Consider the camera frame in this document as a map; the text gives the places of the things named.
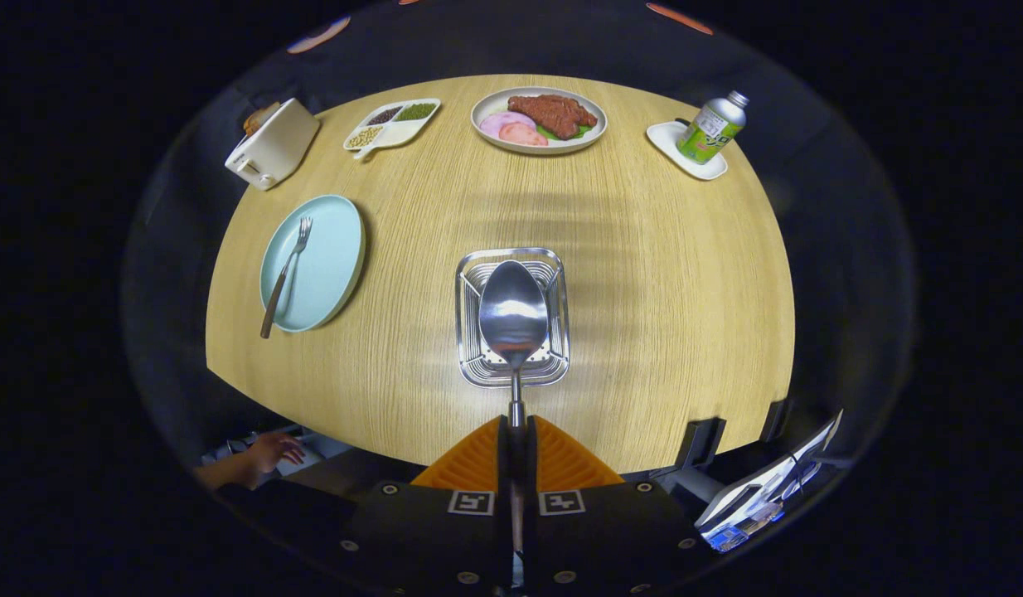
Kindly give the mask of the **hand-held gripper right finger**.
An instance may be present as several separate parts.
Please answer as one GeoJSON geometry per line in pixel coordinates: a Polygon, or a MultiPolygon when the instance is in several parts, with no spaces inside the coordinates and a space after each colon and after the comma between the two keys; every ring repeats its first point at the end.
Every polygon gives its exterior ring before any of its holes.
{"type": "Polygon", "coordinates": [[[658,595],[701,572],[701,534],[659,483],[628,481],[553,423],[528,419],[528,595],[658,595]]]}

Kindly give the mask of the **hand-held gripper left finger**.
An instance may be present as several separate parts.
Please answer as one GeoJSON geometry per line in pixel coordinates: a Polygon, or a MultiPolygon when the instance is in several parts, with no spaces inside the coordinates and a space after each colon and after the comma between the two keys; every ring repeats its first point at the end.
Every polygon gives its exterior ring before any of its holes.
{"type": "Polygon", "coordinates": [[[511,579],[509,431],[500,415],[416,480],[382,480],[338,533],[338,570],[376,596],[492,596],[511,579]]]}

